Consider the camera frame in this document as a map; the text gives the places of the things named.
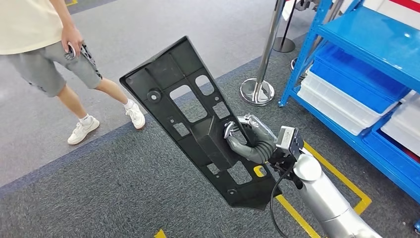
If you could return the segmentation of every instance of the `gray shorts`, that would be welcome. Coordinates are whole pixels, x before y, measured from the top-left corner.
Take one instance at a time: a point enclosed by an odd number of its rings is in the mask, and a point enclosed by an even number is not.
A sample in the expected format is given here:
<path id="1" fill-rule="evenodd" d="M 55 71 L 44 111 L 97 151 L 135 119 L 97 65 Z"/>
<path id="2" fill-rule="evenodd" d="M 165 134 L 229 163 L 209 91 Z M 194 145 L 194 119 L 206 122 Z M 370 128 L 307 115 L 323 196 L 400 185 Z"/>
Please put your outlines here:
<path id="1" fill-rule="evenodd" d="M 34 51 L 7 55 L 7 58 L 22 78 L 49 97 L 57 96 L 66 84 L 54 62 L 72 71 L 90 89 L 96 88 L 102 79 L 85 44 L 81 55 L 74 58 L 64 51 L 61 42 Z"/>

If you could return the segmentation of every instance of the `black plastic panel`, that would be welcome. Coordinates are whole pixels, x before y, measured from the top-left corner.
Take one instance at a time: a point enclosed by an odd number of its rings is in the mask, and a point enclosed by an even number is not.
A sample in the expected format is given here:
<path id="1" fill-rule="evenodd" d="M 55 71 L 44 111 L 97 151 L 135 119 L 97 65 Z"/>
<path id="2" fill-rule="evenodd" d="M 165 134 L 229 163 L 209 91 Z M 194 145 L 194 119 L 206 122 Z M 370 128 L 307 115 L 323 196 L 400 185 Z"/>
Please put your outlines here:
<path id="1" fill-rule="evenodd" d="M 196 84 L 196 78 L 200 75 L 209 79 L 214 88 L 212 93 L 204 95 L 201 92 Z M 239 122 L 188 37 L 183 37 L 127 73 L 120 78 L 120 82 L 166 130 L 230 206 L 261 210 L 266 207 L 275 181 L 268 168 L 265 168 L 265 177 L 258 177 L 254 172 L 254 167 L 258 164 L 234 153 L 223 139 L 225 123 Z M 204 118 L 190 122 L 171 99 L 170 93 L 182 85 L 190 87 L 206 110 L 207 115 Z M 220 119 L 213 107 L 221 102 L 225 104 L 225 113 L 229 115 Z M 177 128 L 180 124 L 185 126 L 187 133 L 178 133 Z M 248 143 L 252 144 L 254 135 L 242 126 L 240 131 Z M 239 160 L 252 177 L 250 182 L 241 185 L 237 184 L 227 171 Z M 219 169 L 217 174 L 208 169 L 207 166 L 211 164 Z"/>

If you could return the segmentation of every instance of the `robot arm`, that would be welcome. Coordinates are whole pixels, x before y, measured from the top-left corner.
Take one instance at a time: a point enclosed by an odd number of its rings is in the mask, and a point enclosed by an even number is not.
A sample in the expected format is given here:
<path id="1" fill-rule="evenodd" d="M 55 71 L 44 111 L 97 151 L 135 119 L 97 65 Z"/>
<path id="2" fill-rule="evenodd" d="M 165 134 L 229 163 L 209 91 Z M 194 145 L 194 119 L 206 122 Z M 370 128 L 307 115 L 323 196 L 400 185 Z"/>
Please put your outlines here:
<path id="1" fill-rule="evenodd" d="M 380 238 L 353 210 L 349 202 L 322 171 L 318 160 L 303 148 L 299 130 L 282 126 L 278 138 L 256 116 L 238 117 L 239 122 L 256 134 L 256 146 L 242 145 L 232 132 L 234 123 L 225 128 L 225 139 L 233 151 L 255 163 L 268 162 L 275 171 L 285 173 L 299 191 L 304 203 L 310 208 L 323 230 L 330 238 Z"/>

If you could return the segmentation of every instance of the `beige t-shirt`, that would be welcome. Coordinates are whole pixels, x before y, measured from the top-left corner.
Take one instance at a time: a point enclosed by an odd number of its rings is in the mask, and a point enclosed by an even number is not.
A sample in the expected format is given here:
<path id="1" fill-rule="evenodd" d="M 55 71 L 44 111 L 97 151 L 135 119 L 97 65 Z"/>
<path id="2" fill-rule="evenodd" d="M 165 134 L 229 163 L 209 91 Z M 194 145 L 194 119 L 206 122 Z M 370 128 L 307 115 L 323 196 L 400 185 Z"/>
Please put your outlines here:
<path id="1" fill-rule="evenodd" d="M 61 40 L 62 22 L 49 0 L 0 0 L 0 55 L 40 49 Z"/>

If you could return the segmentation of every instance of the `shoelace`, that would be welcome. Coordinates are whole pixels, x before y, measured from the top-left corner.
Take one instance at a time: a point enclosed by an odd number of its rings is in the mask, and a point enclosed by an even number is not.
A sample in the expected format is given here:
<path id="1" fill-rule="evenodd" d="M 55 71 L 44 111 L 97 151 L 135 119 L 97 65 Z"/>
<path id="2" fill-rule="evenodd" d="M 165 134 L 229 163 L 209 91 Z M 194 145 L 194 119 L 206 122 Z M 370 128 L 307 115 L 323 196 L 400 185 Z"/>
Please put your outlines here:
<path id="1" fill-rule="evenodd" d="M 139 119 L 139 117 L 137 116 L 137 114 L 134 113 L 132 109 L 128 109 L 127 110 L 127 115 L 129 115 L 133 120 L 138 120 Z"/>
<path id="2" fill-rule="evenodd" d="M 82 127 L 83 125 L 80 123 L 80 122 L 78 122 L 77 124 L 76 124 L 76 128 L 73 130 L 73 134 L 78 134 L 81 130 L 80 130 L 80 128 Z"/>

